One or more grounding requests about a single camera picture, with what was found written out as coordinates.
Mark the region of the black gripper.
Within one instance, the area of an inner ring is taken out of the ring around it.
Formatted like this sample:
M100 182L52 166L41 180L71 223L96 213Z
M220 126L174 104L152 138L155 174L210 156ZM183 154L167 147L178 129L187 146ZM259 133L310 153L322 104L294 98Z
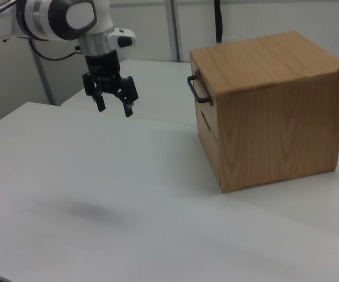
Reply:
M133 115L132 106L138 99L137 89L131 76L122 78L117 51L104 55L85 56L88 72L83 74L83 85L87 96L92 97L98 111L106 109L103 90L116 90L115 96L123 103L125 116Z

